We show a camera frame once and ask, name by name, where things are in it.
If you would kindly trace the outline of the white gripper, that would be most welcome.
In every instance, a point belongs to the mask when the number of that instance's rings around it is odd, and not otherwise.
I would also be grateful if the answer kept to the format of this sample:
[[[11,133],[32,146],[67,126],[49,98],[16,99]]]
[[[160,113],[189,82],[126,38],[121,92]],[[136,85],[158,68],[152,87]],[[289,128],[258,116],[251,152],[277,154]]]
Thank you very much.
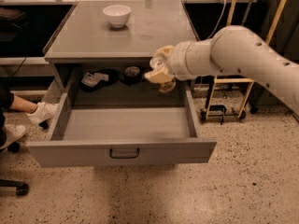
[[[171,74],[176,79],[191,79],[192,74],[186,64],[186,53],[191,43],[191,41],[181,42],[174,47],[172,45],[167,45],[157,49],[151,58],[151,66],[158,67],[164,64],[167,60],[167,65]],[[158,67],[147,72],[144,77],[151,83],[163,84],[170,82],[174,78],[171,74],[167,67]]]

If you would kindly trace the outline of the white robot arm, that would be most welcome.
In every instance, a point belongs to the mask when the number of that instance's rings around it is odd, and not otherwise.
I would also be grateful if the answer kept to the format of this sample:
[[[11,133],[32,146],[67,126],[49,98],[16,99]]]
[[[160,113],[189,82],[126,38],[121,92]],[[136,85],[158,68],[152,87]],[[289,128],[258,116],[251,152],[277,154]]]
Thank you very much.
[[[145,79],[156,84],[204,76],[249,78],[299,114],[299,64],[276,53],[243,26],[227,26],[210,39],[157,49],[149,66]]]

